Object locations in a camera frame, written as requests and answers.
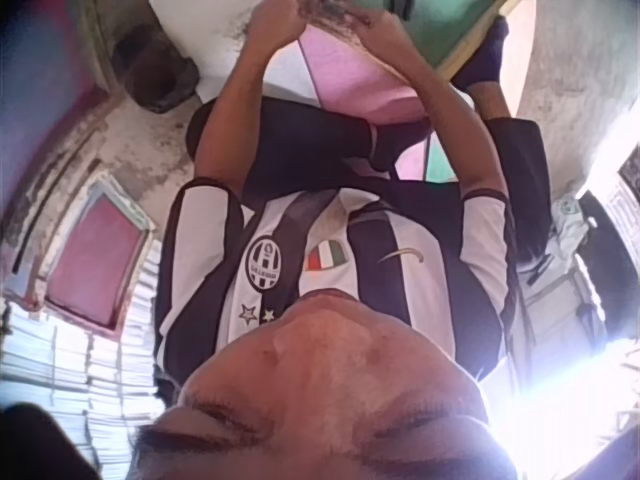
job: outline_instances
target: foot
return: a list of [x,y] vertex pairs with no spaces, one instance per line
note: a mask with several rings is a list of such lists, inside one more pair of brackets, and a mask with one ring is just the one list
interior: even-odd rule
[[427,138],[431,129],[429,122],[420,120],[413,123],[398,123],[372,127],[375,131],[375,145],[369,163],[378,172],[388,172],[398,158],[409,147]]
[[507,19],[502,16],[496,18],[476,53],[453,77],[451,83],[458,90],[466,92],[471,85],[476,83],[499,82],[504,41],[508,36]]

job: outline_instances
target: hand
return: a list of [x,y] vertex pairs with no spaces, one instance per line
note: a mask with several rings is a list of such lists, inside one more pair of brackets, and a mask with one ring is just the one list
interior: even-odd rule
[[245,48],[271,58],[300,38],[306,26],[299,0],[263,0],[251,16]]
[[400,19],[386,10],[348,7],[351,28],[362,45],[376,58],[404,74],[422,56],[416,50]]

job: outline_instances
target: striped jersey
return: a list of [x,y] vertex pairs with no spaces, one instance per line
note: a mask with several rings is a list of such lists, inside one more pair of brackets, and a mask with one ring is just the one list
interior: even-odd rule
[[300,296],[336,288],[407,323],[482,378],[502,354],[513,315],[507,199],[472,192],[462,215],[460,238],[449,241],[363,190],[300,192],[253,211],[224,185],[195,179],[178,193],[165,234],[158,364],[181,385]]

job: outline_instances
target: jersey sleeve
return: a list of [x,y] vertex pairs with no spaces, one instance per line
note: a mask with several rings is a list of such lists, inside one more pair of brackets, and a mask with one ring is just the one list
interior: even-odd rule
[[460,258],[480,281],[504,321],[504,315],[511,313],[515,278],[509,201],[493,190],[474,191],[463,200]]
[[154,312],[157,337],[166,330],[163,323],[172,309],[184,305],[231,251],[246,214],[237,197],[211,179],[194,179],[178,192],[160,258]]

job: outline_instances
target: italian flag patch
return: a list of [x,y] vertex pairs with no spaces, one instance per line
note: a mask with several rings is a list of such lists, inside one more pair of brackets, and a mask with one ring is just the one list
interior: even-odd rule
[[338,240],[325,240],[309,252],[304,262],[307,272],[330,270],[347,263],[347,256]]

